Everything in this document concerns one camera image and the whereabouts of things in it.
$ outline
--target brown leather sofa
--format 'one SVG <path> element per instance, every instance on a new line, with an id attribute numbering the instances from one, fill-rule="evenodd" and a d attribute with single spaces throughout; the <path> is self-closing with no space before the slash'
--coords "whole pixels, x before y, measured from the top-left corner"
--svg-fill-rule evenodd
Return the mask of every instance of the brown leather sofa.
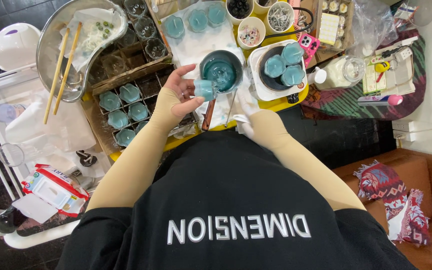
<path id="1" fill-rule="evenodd" d="M 371 164 L 374 160 L 391 166 L 405 183 L 408 191 L 411 188 L 419 189 L 423 192 L 421 210 L 429 217 L 429 245 L 417 245 L 403 242 L 396 243 L 397 248 L 420 270 L 432 270 L 432 155 L 415 152 L 406 149 L 396 149 L 391 152 L 358 161 L 344 167 L 334 169 L 333 172 L 341 177 L 349 187 L 358 193 L 359 179 L 353 175 L 361 167 L 361 164 Z M 387 231 L 385 207 L 381 200 L 374 201 L 361 198 L 369 213 Z"/>

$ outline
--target electrical outlet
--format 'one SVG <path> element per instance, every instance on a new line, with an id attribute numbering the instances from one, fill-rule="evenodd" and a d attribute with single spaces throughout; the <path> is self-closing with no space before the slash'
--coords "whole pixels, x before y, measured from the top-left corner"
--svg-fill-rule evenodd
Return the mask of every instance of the electrical outlet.
<path id="1" fill-rule="evenodd" d="M 415 133 L 410 133 L 410 132 L 400 131 L 400 130 L 393 130 L 393 138 L 398 139 L 398 137 L 400 140 L 403 140 L 403 141 L 408 141 L 408 142 L 416 141 L 416 134 Z"/>
<path id="2" fill-rule="evenodd" d="M 409 58 L 411 55 L 413 55 L 413 51 L 411 51 L 410 48 L 406 47 L 404 50 L 396 53 L 396 60 L 401 63 L 407 58 Z"/>
<path id="3" fill-rule="evenodd" d="M 391 125 L 393 126 L 393 130 L 400 130 L 405 132 L 413 132 L 415 130 L 414 121 L 410 120 L 394 120 L 392 121 Z"/>

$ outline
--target glass jar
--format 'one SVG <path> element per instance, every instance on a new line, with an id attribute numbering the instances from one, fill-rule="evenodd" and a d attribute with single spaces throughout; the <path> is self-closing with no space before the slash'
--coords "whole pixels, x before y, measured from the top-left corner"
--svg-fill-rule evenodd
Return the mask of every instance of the glass jar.
<path id="1" fill-rule="evenodd" d="M 366 64 L 360 57 L 344 55 L 319 66 L 326 71 L 327 77 L 323 83 L 315 83 L 319 90 L 335 90 L 351 88 L 363 78 Z"/>

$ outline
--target black t-shirt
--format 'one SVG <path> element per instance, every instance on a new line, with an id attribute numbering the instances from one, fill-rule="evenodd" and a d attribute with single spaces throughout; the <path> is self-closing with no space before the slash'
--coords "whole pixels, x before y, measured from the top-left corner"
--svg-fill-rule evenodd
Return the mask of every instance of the black t-shirt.
<path id="1" fill-rule="evenodd" d="M 415 267 L 368 212 L 333 211 L 267 150 L 225 131 L 178 147 L 133 208 L 86 212 L 57 269 Z"/>

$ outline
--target plastic water bottle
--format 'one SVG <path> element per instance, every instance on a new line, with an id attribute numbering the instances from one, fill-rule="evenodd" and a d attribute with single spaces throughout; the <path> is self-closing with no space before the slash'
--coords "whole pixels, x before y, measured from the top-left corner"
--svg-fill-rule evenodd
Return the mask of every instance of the plastic water bottle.
<path id="1" fill-rule="evenodd" d="M 21 104 L 0 104 L 0 122 L 10 123 L 25 110 L 26 107 Z"/>

